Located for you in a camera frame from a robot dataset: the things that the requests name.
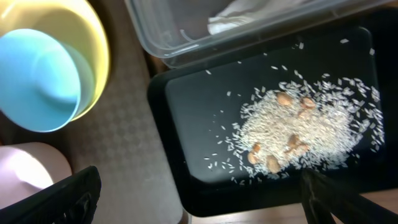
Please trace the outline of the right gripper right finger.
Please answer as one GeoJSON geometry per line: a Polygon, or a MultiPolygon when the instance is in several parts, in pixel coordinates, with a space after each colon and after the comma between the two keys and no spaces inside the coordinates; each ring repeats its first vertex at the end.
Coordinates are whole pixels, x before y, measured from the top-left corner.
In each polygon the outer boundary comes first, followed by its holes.
{"type": "Polygon", "coordinates": [[[308,223],[397,223],[397,214],[345,189],[312,169],[301,175],[302,207],[308,223]]]}

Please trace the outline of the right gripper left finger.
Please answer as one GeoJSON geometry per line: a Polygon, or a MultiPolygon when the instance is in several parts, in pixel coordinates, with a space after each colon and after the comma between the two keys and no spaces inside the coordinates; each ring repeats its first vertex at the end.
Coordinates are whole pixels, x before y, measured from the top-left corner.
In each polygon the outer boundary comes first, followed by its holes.
{"type": "Polygon", "coordinates": [[[89,166],[24,200],[2,208],[1,224],[90,224],[100,192],[98,169],[89,166]]]}

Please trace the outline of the rice and nut scraps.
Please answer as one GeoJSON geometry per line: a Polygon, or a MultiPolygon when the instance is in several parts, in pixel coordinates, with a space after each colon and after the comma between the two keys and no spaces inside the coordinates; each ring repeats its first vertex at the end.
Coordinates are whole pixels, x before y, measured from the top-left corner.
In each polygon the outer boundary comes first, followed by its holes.
{"type": "Polygon", "coordinates": [[[250,87],[232,122],[213,128],[201,179],[238,185],[285,179],[296,170],[347,168],[360,150],[385,143],[384,115],[368,36],[332,37],[253,55],[264,79],[250,87]]]}

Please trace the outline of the light blue bowl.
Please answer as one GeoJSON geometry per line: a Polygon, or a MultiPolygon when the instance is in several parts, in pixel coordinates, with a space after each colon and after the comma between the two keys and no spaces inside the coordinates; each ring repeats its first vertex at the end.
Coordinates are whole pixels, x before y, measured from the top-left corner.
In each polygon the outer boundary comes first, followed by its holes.
{"type": "Polygon", "coordinates": [[[38,133],[61,129],[91,103],[95,77],[72,46],[33,29],[1,37],[1,111],[38,133]]]}

